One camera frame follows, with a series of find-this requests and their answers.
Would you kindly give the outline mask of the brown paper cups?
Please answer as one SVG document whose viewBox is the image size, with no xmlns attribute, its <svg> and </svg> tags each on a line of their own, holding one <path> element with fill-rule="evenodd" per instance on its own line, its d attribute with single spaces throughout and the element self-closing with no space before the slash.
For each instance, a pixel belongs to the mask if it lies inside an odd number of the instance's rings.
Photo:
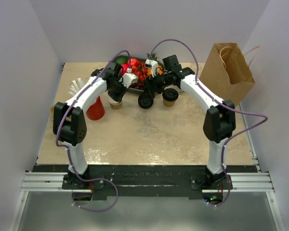
<svg viewBox="0 0 289 231">
<path fill-rule="evenodd" d="M 122 101 L 120 101 L 120 102 L 115 101 L 110 96 L 108 97 L 108 102 L 110 104 L 110 107 L 114 110 L 120 109 L 122 107 L 122 104 L 123 104 Z"/>
</svg>

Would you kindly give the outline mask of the brown paper coffee cup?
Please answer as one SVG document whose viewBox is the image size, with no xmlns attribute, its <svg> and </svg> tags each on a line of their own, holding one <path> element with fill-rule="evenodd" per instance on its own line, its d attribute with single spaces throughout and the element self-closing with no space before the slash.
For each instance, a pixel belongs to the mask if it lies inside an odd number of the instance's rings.
<svg viewBox="0 0 289 231">
<path fill-rule="evenodd" d="M 169 99 L 166 99 L 166 98 L 163 99 L 163 104 L 166 107 L 173 107 L 175 102 L 176 102 L 176 100 L 169 100 Z"/>
</svg>

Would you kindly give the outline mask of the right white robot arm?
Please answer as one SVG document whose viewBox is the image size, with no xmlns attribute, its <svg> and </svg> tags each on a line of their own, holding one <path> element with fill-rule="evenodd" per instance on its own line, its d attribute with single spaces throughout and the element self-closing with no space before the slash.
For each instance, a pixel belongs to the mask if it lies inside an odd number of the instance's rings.
<svg viewBox="0 0 289 231">
<path fill-rule="evenodd" d="M 175 85 L 188 93 L 206 113 L 203 131 L 209 140 L 209 161 L 205 169 L 202 187 L 216 189 L 227 176 L 225 160 L 226 141 L 236 128 L 234 103 L 224 101 L 213 94 L 189 67 L 182 68 L 176 55 L 163 59 L 165 70 L 158 72 L 158 62 L 147 59 L 144 67 L 151 71 L 144 79 L 144 91 L 138 98 L 138 104 L 143 109 L 153 105 L 156 94 L 162 94 L 164 104 L 172 106 L 178 99 L 178 92 L 171 89 Z"/>
</svg>

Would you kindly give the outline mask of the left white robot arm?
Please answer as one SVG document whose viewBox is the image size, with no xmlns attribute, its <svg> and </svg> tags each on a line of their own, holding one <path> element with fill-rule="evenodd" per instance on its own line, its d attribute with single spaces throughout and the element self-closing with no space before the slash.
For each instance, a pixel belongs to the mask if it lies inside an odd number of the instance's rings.
<svg viewBox="0 0 289 231">
<path fill-rule="evenodd" d="M 53 133 L 56 145 L 65 147 L 68 156 L 69 172 L 75 174 L 73 183 L 80 189 L 90 184 L 88 168 L 84 156 L 83 141 L 87 133 L 85 114 L 98 97 L 104 92 L 115 102 L 121 103 L 124 94 L 138 77 L 131 69 L 121 74 L 122 66 L 109 62 L 103 69 L 95 70 L 87 83 L 65 103 L 58 102 L 54 106 Z"/>
</svg>

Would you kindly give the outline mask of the brown paper bag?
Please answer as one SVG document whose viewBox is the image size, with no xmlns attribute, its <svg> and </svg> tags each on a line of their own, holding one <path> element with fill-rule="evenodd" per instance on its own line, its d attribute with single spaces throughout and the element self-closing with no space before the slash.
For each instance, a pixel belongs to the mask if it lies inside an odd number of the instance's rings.
<svg viewBox="0 0 289 231">
<path fill-rule="evenodd" d="M 199 77 L 215 95 L 238 106 L 255 85 L 244 54 L 236 43 L 215 43 Z"/>
</svg>

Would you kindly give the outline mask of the brown pulp cup carrier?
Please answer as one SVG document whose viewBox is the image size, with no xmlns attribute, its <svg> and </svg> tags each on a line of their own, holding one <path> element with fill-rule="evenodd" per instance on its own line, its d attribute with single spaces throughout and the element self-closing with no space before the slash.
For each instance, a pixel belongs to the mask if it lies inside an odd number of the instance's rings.
<svg viewBox="0 0 289 231">
<path fill-rule="evenodd" d="M 49 109 L 49 113 L 50 113 L 50 118 L 53 119 L 53 116 L 54 116 L 54 105 L 51 106 L 51 108 Z"/>
</svg>

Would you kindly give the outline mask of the black coffee cup lid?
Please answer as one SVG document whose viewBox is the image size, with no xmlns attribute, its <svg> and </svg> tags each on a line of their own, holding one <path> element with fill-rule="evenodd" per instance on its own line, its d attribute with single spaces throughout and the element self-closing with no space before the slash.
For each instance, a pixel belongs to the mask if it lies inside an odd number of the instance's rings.
<svg viewBox="0 0 289 231">
<path fill-rule="evenodd" d="M 164 100 L 166 100 L 168 102 L 174 102 L 178 99 L 179 93 L 177 90 L 175 90 L 173 88 L 168 88 L 168 89 L 165 89 L 163 91 L 162 97 Z"/>
</svg>

